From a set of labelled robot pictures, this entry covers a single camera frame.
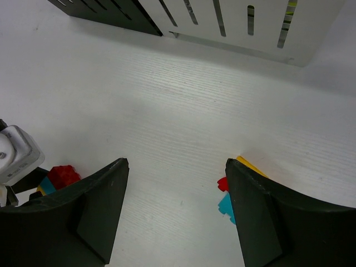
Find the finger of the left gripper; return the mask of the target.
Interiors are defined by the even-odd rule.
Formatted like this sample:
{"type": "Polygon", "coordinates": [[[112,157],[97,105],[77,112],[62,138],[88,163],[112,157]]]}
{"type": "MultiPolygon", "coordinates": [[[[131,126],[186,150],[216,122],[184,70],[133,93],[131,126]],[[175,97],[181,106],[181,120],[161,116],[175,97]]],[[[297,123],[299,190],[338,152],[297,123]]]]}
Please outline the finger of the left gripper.
{"type": "MultiPolygon", "coordinates": [[[[27,190],[35,189],[41,181],[47,176],[48,170],[43,168],[36,168],[24,178],[19,180],[16,184],[11,186],[15,194],[25,192],[27,190]]],[[[1,207],[6,206],[8,189],[4,184],[1,184],[1,207]]],[[[22,205],[22,207],[50,207],[48,203],[40,198],[31,200],[22,205]]]]}

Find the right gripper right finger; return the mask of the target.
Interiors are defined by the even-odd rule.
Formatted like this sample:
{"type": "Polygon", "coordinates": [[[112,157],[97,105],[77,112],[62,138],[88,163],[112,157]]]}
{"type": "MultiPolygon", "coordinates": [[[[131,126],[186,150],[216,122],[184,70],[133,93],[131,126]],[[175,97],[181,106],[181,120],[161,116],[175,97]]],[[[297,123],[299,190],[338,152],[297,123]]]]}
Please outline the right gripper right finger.
{"type": "Polygon", "coordinates": [[[355,209],[227,168],[246,266],[354,266],[355,209]]]}

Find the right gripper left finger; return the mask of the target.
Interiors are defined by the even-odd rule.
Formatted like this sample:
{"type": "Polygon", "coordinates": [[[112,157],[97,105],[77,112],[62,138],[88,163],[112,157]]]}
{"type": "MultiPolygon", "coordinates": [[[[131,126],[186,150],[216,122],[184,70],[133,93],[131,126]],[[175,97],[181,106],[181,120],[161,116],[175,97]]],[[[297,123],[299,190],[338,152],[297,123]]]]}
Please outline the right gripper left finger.
{"type": "Polygon", "coordinates": [[[1,208],[1,265],[107,265],[128,173],[120,158],[52,194],[1,208]]]}

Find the red blue orange lego stack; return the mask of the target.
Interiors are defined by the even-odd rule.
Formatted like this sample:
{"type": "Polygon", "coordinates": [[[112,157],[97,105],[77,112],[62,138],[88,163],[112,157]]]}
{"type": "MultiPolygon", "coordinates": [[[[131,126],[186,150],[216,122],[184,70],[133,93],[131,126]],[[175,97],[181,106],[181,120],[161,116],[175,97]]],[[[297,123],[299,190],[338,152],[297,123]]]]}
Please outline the red blue orange lego stack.
{"type": "Polygon", "coordinates": [[[72,165],[62,165],[53,167],[45,178],[37,186],[37,192],[43,196],[49,195],[81,180],[72,165]]]}

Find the yellow red arch lego stack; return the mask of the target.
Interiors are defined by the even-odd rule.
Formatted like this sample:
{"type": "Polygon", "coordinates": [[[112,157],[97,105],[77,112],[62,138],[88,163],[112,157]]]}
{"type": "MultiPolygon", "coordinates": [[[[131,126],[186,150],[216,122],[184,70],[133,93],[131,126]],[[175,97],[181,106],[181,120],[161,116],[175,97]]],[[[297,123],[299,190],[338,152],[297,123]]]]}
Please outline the yellow red arch lego stack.
{"type": "Polygon", "coordinates": [[[229,192],[229,182],[228,182],[228,173],[227,168],[230,164],[235,164],[237,167],[242,169],[243,171],[247,171],[248,173],[252,173],[253,175],[259,175],[264,178],[268,178],[268,175],[263,173],[260,169],[258,169],[255,165],[253,165],[250,161],[248,161],[243,156],[239,155],[236,158],[228,158],[225,166],[225,175],[222,176],[216,182],[217,188],[221,192],[229,192]]]}

